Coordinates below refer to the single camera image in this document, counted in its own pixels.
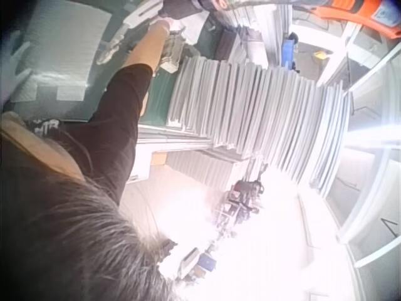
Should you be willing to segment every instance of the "stack of panels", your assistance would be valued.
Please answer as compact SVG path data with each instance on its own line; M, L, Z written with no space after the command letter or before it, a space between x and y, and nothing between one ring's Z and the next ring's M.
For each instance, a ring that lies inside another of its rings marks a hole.
M262 34L264 47L271 65L281 64L281 45L292 24L292 6L245 6L232 11L218 11L216 18L228 28L247 27Z
M186 58L168 127L210 139L240 158L261 156L296 182L326 191L336 172L350 100L281 67Z
M218 152L198 150L170 152L166 163L206 186L227 191L245 176L249 160L237 161Z

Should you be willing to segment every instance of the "orange machine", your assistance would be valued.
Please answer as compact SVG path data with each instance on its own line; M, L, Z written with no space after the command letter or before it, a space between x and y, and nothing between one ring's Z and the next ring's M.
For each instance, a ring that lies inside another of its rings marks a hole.
M312 9L322 19L337 19L362 24L388 39L401 37L401 13L391 0L332 0Z

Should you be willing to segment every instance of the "bright light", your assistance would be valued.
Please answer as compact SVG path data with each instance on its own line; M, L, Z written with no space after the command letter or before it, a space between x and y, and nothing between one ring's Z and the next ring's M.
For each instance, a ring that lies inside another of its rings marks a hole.
M386 147L401 141L401 125L384 125L346 133L345 145L357 147Z

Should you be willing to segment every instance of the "blue object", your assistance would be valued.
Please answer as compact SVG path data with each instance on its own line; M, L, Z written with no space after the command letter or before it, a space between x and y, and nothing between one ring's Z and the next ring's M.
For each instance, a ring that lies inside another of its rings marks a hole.
M294 61L294 40L284 40L281 48L281 66L289 70L293 67Z
M203 253L199 257L198 265L209 272L213 272L216 267L215 259L211 258L209 255Z

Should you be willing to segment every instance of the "hand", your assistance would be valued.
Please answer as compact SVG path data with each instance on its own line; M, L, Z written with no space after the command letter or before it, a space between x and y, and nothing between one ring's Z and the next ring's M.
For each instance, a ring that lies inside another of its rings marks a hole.
M167 35L170 34L170 31L180 31L182 29L182 24L180 21L174 20L172 18L162 18L156 17L151 23L150 26L161 25L166 30Z
M25 42L15 53L13 49L20 36L20 31L11 34L8 41L3 43L1 48L1 65L0 65L0 101L1 107L10 99L11 95L31 74L32 69L25 69L16 75L17 66L24 52L31 46L30 42Z

